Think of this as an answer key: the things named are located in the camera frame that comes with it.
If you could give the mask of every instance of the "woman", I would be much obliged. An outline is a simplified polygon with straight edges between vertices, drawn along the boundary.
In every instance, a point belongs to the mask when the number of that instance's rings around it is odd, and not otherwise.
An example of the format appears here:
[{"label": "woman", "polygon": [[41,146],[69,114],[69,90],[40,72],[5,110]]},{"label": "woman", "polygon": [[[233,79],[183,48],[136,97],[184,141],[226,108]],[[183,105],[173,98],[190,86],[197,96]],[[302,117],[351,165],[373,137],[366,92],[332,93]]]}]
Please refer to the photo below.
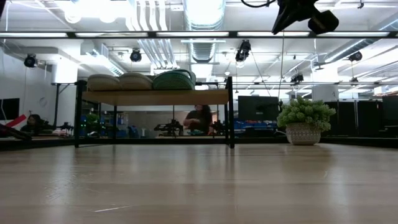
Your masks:
[{"label": "woman", "polygon": [[26,125],[21,128],[21,131],[38,135],[45,129],[52,129],[52,126],[44,124],[44,121],[38,114],[31,114],[27,119]]},{"label": "woman", "polygon": [[195,105],[195,110],[189,112],[183,125],[185,129],[203,131],[205,134],[212,133],[210,125],[213,122],[211,110],[208,105]]}]

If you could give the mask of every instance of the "white plant pot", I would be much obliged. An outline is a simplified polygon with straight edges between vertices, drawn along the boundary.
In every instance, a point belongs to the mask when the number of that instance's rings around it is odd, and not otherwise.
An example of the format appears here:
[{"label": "white plant pot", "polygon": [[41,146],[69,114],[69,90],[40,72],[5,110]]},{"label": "white plant pot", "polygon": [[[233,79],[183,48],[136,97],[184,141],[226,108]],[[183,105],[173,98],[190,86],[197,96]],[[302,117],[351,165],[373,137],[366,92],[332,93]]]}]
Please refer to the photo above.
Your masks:
[{"label": "white plant pot", "polygon": [[312,146],[321,140],[321,131],[307,123],[292,123],[286,126],[286,136],[293,145]]}]

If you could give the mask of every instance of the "wooden table surface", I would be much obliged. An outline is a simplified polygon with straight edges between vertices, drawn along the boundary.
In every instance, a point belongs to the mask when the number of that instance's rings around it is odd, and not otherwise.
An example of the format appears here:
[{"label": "wooden table surface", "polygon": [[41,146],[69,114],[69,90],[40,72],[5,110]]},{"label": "wooden table surface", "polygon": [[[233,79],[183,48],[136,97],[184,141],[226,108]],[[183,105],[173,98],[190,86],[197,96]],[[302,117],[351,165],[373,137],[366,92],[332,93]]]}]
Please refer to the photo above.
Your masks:
[{"label": "wooden table surface", "polygon": [[0,223],[398,223],[398,151],[320,144],[0,152]]}]

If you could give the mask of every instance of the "green cushion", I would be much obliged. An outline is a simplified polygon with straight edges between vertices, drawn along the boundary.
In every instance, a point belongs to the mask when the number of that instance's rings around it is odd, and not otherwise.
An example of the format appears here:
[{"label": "green cushion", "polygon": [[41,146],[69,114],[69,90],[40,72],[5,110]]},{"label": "green cushion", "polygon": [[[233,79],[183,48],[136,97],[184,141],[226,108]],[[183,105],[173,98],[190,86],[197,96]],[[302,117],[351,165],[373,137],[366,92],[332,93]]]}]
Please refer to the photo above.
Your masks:
[{"label": "green cushion", "polygon": [[155,90],[194,90],[196,76],[184,69],[164,72],[156,76],[153,89]]}]

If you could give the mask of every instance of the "wooden shelf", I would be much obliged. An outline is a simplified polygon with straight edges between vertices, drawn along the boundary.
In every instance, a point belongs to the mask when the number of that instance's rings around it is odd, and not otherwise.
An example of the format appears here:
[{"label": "wooden shelf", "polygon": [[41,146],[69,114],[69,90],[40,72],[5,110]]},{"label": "wooden shelf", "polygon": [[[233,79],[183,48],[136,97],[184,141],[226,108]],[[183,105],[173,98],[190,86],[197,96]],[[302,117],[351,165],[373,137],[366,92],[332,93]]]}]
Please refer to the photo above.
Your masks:
[{"label": "wooden shelf", "polygon": [[114,106],[224,105],[227,90],[87,91],[83,99]]}]

